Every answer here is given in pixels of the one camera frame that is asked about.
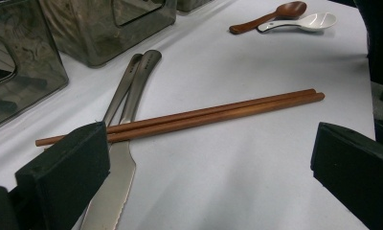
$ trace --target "silver knife handle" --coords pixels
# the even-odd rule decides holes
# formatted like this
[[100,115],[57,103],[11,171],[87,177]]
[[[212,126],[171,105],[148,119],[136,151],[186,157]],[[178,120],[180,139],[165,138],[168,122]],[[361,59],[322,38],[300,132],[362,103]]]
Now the silver knife handle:
[[123,74],[117,90],[111,100],[110,105],[105,112],[104,118],[102,119],[105,122],[106,126],[109,126],[111,120],[113,120],[114,114],[117,112],[118,107],[120,106],[121,101],[123,100],[126,92],[128,91],[129,86],[131,85],[135,72],[138,69],[138,64],[142,58],[142,55],[136,54],[132,57],[131,61],[126,66],[126,70]]
[[144,53],[135,73],[137,77],[134,79],[129,89],[120,124],[129,123],[135,119],[135,114],[141,98],[140,96],[144,91],[147,78],[161,58],[162,54],[156,50],[149,50]]

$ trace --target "spoon bowl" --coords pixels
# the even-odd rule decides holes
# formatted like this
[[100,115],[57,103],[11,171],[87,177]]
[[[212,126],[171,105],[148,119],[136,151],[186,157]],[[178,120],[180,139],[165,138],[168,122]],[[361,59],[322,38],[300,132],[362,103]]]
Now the spoon bowl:
[[254,30],[260,24],[265,23],[275,17],[294,19],[303,15],[306,9],[307,9],[307,4],[305,2],[296,1],[296,2],[286,3],[286,4],[278,6],[274,12],[266,14],[263,17],[260,17],[258,19],[255,19],[247,23],[231,26],[230,32],[233,35],[243,34],[245,32]]
[[318,12],[304,17],[300,20],[280,20],[263,23],[258,26],[261,33],[270,31],[282,26],[296,26],[308,32],[319,32],[333,26],[337,22],[334,14],[329,12]]

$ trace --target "transparent storage box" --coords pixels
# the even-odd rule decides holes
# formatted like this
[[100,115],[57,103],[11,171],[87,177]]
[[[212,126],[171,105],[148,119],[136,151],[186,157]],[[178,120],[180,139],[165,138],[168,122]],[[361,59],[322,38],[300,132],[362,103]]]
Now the transparent storage box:
[[0,124],[67,83],[37,0],[0,0]]
[[177,10],[180,12],[191,12],[212,0],[177,0]]
[[59,51],[100,67],[175,22],[176,0],[40,0]]

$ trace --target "spoon handle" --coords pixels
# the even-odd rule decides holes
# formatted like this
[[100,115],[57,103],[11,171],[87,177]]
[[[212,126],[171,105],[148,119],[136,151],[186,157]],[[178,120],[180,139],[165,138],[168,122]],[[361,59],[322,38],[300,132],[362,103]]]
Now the spoon handle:
[[246,23],[243,23],[243,24],[239,24],[239,25],[234,25],[234,26],[231,26],[230,27],[230,32],[231,34],[233,35],[239,35],[239,34],[243,34],[245,32],[249,32],[249,31],[252,31],[254,30],[258,25],[262,24],[262,23],[265,23],[267,21],[269,21],[270,19],[276,17],[277,14],[276,12],[272,12],[272,13],[269,13],[269,14],[266,14],[265,16],[263,17],[260,17],[258,19],[255,19],[253,21],[250,21],[250,22],[246,22]]
[[292,20],[271,21],[271,22],[263,23],[260,26],[258,26],[258,31],[261,33],[264,33],[282,26],[299,26],[299,25],[297,24],[297,21],[292,21]]

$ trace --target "white tabletop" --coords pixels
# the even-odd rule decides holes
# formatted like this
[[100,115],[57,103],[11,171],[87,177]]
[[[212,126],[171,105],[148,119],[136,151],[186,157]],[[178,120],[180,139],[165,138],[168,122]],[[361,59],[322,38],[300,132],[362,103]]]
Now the white tabletop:
[[366,229],[313,178],[320,122],[374,138],[366,29],[357,9],[306,0],[338,22],[321,34],[231,25],[282,0],[214,0],[99,69],[61,54],[70,83],[0,127],[0,185],[43,148],[34,140],[100,121],[129,60],[162,53],[136,120],[307,88],[326,98],[275,112],[131,141],[137,163],[119,229]]

